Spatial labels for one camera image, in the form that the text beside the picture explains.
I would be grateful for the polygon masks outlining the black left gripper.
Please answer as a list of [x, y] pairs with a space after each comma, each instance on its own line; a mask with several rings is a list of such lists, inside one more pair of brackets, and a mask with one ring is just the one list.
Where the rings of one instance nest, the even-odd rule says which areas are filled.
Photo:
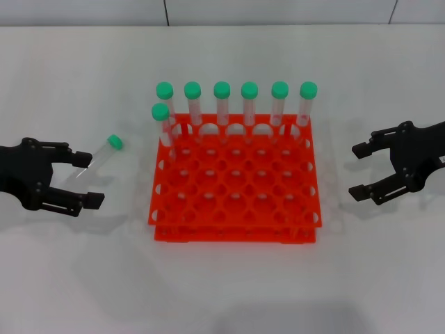
[[40, 209], [77, 217], [82, 209], [98, 210], [103, 193], [75, 193], [49, 187], [53, 175], [52, 163], [71, 164], [87, 168], [92, 155], [73, 152], [66, 142], [44, 142], [25, 137], [16, 146], [0, 146], [0, 192], [8, 193], [24, 209]]

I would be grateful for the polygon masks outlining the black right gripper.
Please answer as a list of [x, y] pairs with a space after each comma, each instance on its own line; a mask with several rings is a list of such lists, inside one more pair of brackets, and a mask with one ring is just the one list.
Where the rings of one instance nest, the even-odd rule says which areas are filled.
[[358, 159], [390, 149], [390, 161], [396, 174], [368, 185], [349, 188], [357, 201], [372, 199], [376, 205], [408, 192], [418, 192], [436, 170], [445, 168], [445, 122], [416, 127], [406, 121], [397, 127], [374, 131], [369, 141], [352, 147]]

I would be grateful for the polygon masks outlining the clear tube green cap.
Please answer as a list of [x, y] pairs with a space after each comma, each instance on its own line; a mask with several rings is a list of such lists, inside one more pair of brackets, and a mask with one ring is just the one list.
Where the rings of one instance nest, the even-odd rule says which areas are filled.
[[273, 136], [271, 143], [276, 144], [277, 136], [276, 131], [280, 129], [282, 124], [282, 118], [284, 114], [284, 105], [286, 98], [289, 94], [289, 86], [284, 81], [276, 81], [271, 88], [271, 94], [273, 97], [272, 111], [270, 113], [270, 125], [273, 129]]
[[196, 81], [189, 81], [184, 86], [184, 94], [188, 101], [188, 110], [191, 117], [191, 124], [195, 128], [195, 140], [201, 141], [200, 127], [202, 126], [201, 112], [201, 86]]
[[170, 116], [170, 108], [166, 103], [159, 102], [152, 107], [152, 117], [157, 125], [160, 143], [169, 149], [169, 157], [177, 160], [177, 134], [175, 120]]
[[245, 126], [245, 142], [251, 144], [252, 129], [255, 125], [256, 98], [259, 89], [255, 82], [248, 81], [241, 86], [241, 96], [243, 98], [243, 124]]
[[221, 128], [221, 143], [226, 144], [226, 129], [229, 124], [229, 96], [230, 85], [226, 81], [219, 81], [213, 87], [216, 98], [217, 123]]
[[312, 81], [305, 81], [300, 86], [300, 102], [296, 116], [298, 128], [297, 142], [303, 140], [303, 135], [307, 132], [311, 122], [311, 112], [314, 100], [318, 93], [318, 86]]
[[160, 101], [166, 104], [170, 111], [170, 124], [172, 127], [173, 138], [176, 139], [180, 133], [180, 128], [177, 127], [176, 113], [173, 103], [174, 89], [170, 82], [162, 81], [156, 85], [156, 96]]
[[105, 143], [92, 155], [87, 167], [78, 167], [65, 180], [64, 185], [75, 185], [85, 182], [104, 165], [116, 152], [123, 149], [124, 143], [116, 134], [111, 134]]

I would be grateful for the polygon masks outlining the orange test tube rack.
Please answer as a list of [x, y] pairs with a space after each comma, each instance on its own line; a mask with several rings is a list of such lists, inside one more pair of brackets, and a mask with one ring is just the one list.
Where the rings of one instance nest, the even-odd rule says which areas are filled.
[[205, 114], [176, 117], [172, 147], [160, 146], [148, 223], [157, 241], [312, 244], [322, 226], [312, 129], [266, 114], [220, 126]]

